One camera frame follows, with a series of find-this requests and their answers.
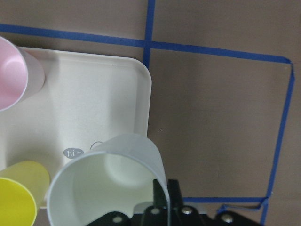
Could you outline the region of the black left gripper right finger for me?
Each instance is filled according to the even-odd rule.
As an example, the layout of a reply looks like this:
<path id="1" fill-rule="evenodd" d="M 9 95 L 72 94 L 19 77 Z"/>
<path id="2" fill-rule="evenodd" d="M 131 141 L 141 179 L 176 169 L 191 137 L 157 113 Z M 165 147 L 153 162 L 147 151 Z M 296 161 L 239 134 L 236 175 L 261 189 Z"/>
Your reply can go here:
<path id="1" fill-rule="evenodd" d="M 170 198 L 167 223 L 169 226 L 260 226 L 260 223 L 233 211 L 224 211 L 211 218 L 198 208 L 185 204 L 176 179 L 169 179 L 167 188 Z"/>

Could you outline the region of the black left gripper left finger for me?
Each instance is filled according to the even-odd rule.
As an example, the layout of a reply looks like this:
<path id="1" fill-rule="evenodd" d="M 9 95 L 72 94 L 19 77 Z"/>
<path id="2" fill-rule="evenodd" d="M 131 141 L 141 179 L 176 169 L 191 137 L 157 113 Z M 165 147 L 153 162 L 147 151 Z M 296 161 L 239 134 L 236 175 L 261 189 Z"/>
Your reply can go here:
<path id="1" fill-rule="evenodd" d="M 132 217 L 113 211 L 89 223 L 89 226 L 167 226 L 167 201 L 162 186 L 158 180 L 153 180 L 153 203 L 143 210 L 134 213 Z"/>

